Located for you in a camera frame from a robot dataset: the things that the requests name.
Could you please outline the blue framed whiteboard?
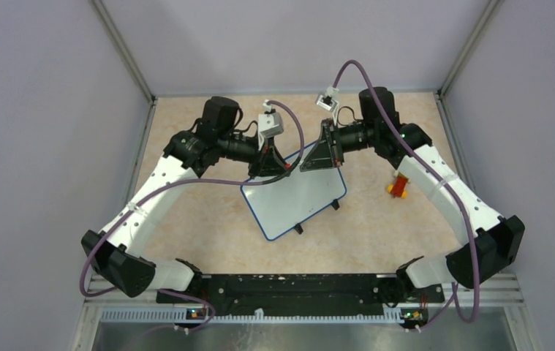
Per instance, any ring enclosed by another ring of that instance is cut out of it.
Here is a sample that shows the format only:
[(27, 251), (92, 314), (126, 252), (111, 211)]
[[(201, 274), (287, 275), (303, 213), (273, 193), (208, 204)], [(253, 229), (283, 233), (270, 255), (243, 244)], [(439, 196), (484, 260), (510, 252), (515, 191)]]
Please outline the blue framed whiteboard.
[(251, 186), (248, 180), (240, 187), (265, 240), (275, 241), (300, 223), (307, 222), (319, 212), (332, 208), (334, 199), (347, 194), (340, 169), (294, 170), (290, 176), (272, 184)]

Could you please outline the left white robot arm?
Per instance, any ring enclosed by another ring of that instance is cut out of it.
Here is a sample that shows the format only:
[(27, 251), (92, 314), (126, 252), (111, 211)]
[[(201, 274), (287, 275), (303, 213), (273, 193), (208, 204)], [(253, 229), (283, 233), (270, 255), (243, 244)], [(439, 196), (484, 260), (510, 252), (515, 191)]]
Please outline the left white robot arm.
[(155, 263), (145, 258), (146, 245), (158, 224), (179, 197), (193, 184), (238, 186), (239, 182), (204, 178), (206, 170), (220, 159), (243, 162), (250, 178), (262, 176), (251, 186), (267, 186), (288, 177), (296, 166), (276, 151), (274, 138), (283, 132), (278, 110), (290, 115), (303, 137), (300, 121), (285, 104), (268, 99), (255, 120), (251, 137), (238, 128), (241, 106), (227, 97), (205, 101), (193, 125), (175, 133), (164, 147), (155, 168), (132, 199), (101, 230), (88, 230), (81, 238), (86, 262), (80, 272), (79, 290), (93, 298), (121, 291), (130, 298), (150, 288), (173, 290), (184, 302), (201, 294), (198, 269), (185, 260)]

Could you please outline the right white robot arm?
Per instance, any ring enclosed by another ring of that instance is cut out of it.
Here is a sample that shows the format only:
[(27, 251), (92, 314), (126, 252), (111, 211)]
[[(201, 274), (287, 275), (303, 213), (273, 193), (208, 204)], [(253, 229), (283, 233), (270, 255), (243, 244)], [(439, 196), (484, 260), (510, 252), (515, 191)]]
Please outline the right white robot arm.
[(358, 95), (361, 117), (345, 126), (338, 124), (337, 94), (330, 87), (317, 98), (317, 105), (332, 116), (322, 120), (319, 139), (301, 171), (337, 168), (344, 163), (345, 153), (372, 148), (427, 196), (461, 244), (453, 252), (418, 257), (400, 266), (396, 292), (401, 299), (416, 301), (426, 287), (448, 282), (474, 289), (515, 261), (524, 223), (486, 205), (417, 124), (402, 123), (391, 91), (385, 87), (362, 90)]

